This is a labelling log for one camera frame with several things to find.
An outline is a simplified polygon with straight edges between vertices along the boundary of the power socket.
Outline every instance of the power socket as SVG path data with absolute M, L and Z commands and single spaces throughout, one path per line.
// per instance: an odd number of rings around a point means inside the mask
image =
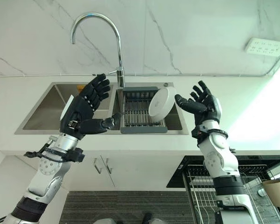
M 280 56 L 280 42 L 259 38 L 251 38 L 245 52 L 256 55 Z

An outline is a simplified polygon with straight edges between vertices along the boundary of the dark gray carpet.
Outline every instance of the dark gray carpet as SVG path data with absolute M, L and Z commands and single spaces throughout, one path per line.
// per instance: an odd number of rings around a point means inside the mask
M 102 218 L 141 224 L 147 211 L 169 224 L 192 223 L 186 192 L 71 191 L 59 224 L 92 224 Z

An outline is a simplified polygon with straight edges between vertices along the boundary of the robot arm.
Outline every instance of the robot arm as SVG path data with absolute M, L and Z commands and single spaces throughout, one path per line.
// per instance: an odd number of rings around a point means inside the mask
M 175 96 L 176 103 L 185 111 L 193 113 L 196 127 L 192 137 L 204 156 L 204 165 L 213 178 L 216 200 L 220 211 L 215 213 L 217 224 L 258 224 L 250 198 L 245 194 L 238 171 L 238 160 L 231 152 L 225 131 L 219 122 L 222 108 L 203 81 L 191 92 L 192 99 Z
M 27 157 L 41 158 L 39 168 L 14 211 L 5 218 L 4 224 L 39 223 L 70 169 L 70 162 L 83 161 L 83 151 L 76 147 L 78 141 L 86 134 L 106 132 L 119 121 L 121 114 L 105 120 L 92 119 L 100 102 L 109 97 L 109 83 L 105 74 L 98 75 L 78 96 L 71 97 L 62 113 L 58 138 L 51 136 L 38 152 L 26 152 Z

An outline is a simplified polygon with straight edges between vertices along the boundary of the cabinet handle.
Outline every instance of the cabinet handle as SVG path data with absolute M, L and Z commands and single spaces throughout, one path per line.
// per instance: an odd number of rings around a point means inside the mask
M 94 158 L 93 165 L 94 165 L 95 169 L 97 170 L 98 174 L 101 174 L 102 168 L 97 167 L 97 160 L 98 160 L 97 158 Z
M 109 162 L 109 158 L 106 159 L 106 167 L 107 167 L 107 170 L 108 170 L 109 174 L 111 174 L 113 168 L 110 168 L 110 167 L 109 167 L 108 162 Z

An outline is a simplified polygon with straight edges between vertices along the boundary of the white countertop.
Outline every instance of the white countertop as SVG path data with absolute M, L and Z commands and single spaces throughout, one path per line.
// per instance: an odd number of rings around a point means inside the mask
M 15 135 L 44 91 L 52 82 L 87 82 L 92 76 L 2 77 L 0 78 L 0 151 L 20 155 L 38 151 L 47 135 Z M 126 82 L 173 82 L 177 92 L 189 96 L 192 86 L 201 77 L 126 77 Z M 203 77 L 223 108 L 221 128 L 229 130 L 252 99 L 270 80 L 269 77 Z M 189 131 L 194 128 L 194 116 L 183 112 Z M 189 135 L 89 135 L 78 145 L 83 150 L 139 150 L 178 151 L 181 154 L 200 154 L 196 140 Z M 280 146 L 272 148 L 272 141 L 231 142 L 239 154 L 280 154 Z

